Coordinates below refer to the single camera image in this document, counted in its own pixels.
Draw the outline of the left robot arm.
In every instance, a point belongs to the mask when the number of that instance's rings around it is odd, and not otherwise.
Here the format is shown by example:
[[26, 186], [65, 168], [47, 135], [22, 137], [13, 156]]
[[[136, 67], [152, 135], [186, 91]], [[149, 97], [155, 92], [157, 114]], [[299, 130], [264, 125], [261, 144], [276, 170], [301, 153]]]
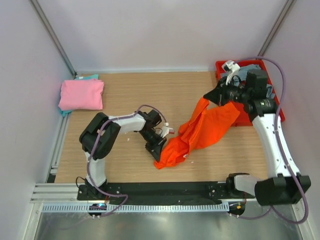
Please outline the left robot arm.
[[79, 137], [87, 161], [86, 189], [95, 200], [101, 200], [107, 191], [105, 159], [119, 134], [137, 132], [145, 140], [145, 149], [156, 162], [160, 161], [167, 135], [173, 129], [160, 112], [135, 111], [129, 115], [107, 116], [99, 112]]

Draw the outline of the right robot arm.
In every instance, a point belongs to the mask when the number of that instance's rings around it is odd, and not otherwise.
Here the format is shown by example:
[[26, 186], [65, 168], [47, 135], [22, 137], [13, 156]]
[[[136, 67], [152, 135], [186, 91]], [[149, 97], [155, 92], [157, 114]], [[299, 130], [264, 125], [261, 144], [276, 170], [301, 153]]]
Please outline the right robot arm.
[[303, 198], [311, 186], [310, 177], [301, 175], [283, 135], [278, 104], [267, 97], [268, 74], [264, 70], [247, 72], [244, 84], [233, 85], [227, 76], [203, 97], [219, 106], [229, 102], [243, 104], [255, 128], [267, 161], [268, 178], [258, 179], [248, 173], [229, 174], [225, 192], [237, 198], [243, 192], [254, 196], [261, 206], [291, 205]]

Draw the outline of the orange t-shirt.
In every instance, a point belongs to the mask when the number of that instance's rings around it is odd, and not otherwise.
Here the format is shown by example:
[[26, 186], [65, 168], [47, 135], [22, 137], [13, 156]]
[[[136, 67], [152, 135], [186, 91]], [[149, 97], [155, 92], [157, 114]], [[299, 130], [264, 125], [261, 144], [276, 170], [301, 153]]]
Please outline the orange t-shirt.
[[200, 98], [191, 118], [179, 127], [178, 135], [169, 139], [154, 166], [160, 170], [184, 162], [194, 150], [216, 144], [227, 133], [240, 115], [229, 102], [224, 106], [208, 108], [210, 101]]

